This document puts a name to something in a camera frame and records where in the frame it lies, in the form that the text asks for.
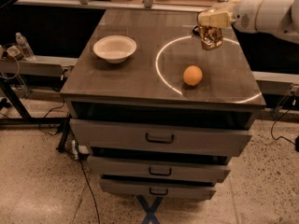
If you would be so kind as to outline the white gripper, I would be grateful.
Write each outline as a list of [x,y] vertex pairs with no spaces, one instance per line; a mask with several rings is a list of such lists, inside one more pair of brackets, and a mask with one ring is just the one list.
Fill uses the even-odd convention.
[[256,21],[263,0],[241,0],[239,2],[222,2],[212,6],[216,11],[209,10],[198,14],[200,26],[227,28],[234,21],[234,28],[242,33],[257,33]]

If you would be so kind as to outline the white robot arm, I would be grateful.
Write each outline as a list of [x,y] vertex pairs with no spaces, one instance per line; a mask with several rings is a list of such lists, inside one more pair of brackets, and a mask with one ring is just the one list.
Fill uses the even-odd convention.
[[299,43],[299,0],[231,0],[201,12],[199,26],[264,33]]

